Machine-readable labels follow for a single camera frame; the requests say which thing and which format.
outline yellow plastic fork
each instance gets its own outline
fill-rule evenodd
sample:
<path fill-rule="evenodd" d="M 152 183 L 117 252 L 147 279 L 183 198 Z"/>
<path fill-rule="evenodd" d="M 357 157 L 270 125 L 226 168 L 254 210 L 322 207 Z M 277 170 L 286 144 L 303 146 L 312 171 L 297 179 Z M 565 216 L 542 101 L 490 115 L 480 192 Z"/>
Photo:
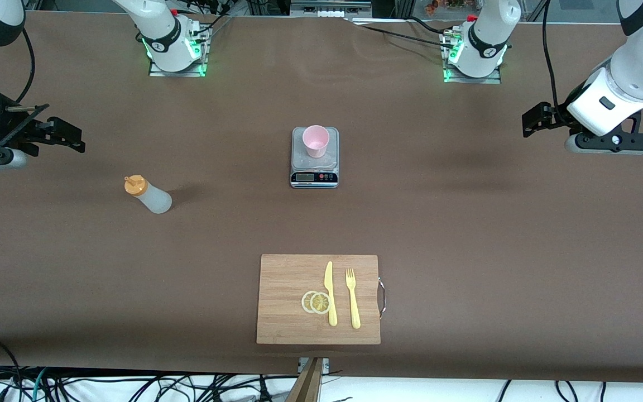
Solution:
<path fill-rule="evenodd" d="M 357 287 L 357 278 L 354 277 L 354 270 L 347 270 L 347 288 L 349 288 L 349 297 L 352 300 L 352 327 L 354 329 L 362 328 L 362 319 L 359 317 L 359 306 L 357 306 L 357 295 L 354 289 Z"/>

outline cutting board handle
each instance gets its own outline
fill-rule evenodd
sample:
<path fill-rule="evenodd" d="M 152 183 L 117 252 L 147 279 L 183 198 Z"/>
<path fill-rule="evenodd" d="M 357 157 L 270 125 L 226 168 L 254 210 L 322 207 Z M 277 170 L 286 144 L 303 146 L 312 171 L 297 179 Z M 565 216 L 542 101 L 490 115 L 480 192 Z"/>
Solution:
<path fill-rule="evenodd" d="M 383 313 L 386 312 L 386 287 L 381 281 L 381 277 L 378 277 L 378 285 L 381 287 L 381 295 L 383 298 L 383 307 L 378 311 L 378 318 L 381 320 L 383 318 Z"/>

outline white floor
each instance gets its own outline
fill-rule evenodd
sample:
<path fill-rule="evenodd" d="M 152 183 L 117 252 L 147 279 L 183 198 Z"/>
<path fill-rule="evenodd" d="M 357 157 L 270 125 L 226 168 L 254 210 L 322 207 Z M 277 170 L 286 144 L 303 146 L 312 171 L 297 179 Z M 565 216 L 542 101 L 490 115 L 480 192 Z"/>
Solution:
<path fill-rule="evenodd" d="M 229 384 L 237 384 L 255 376 L 237 376 Z M 206 385 L 211 381 L 209 376 L 193 377 L 194 384 Z M 335 402 L 352 397 L 349 402 L 496 402 L 500 389 L 505 383 L 502 380 L 450 380 L 450 379 L 380 379 L 379 377 L 325 377 L 320 402 Z M 98 382 L 80 381 L 67 386 L 67 391 L 81 402 L 125 402 L 145 382 L 117 382 L 116 384 L 99 384 Z M 294 380 L 281 379 L 267 382 L 270 393 L 279 394 L 291 389 Z M 572 382 L 579 402 L 599 401 L 599 382 Z M 0 384 L 0 391 L 5 386 Z M 189 387 L 178 387 L 192 398 Z M 140 402 L 153 402 L 159 391 L 158 386 L 151 386 L 140 398 Z M 568 399 L 572 400 L 569 389 L 563 387 Z M 246 395 L 257 395 L 252 389 L 229 391 L 222 395 L 225 402 L 241 400 Z M 18 400 L 17 392 L 7 395 L 7 402 Z M 643 402 L 643 384 L 628 382 L 610 382 L 607 385 L 605 402 Z M 185 395 L 168 392 L 161 402 L 187 402 Z M 562 402 L 557 395 L 552 381 L 513 381 L 505 394 L 503 402 L 548 401 Z"/>

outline knife blade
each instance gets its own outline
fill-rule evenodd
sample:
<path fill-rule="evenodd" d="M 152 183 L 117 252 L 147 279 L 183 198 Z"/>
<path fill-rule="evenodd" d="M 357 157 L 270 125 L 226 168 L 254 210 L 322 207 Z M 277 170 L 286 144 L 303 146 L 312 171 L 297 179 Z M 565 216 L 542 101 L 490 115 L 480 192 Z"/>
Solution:
<path fill-rule="evenodd" d="M 334 304 L 334 280 L 332 278 L 332 262 L 327 264 L 327 271 L 324 273 L 324 287 L 329 293 L 329 325 L 332 327 L 337 326 L 337 306 Z"/>

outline wooden stand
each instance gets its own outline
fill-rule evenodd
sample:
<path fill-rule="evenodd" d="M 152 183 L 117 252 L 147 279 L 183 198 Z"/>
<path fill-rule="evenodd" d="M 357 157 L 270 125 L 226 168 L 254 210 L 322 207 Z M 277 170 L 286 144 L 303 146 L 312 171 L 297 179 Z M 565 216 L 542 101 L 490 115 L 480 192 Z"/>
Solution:
<path fill-rule="evenodd" d="M 323 372 L 323 358 L 309 359 L 284 402 L 317 402 Z"/>

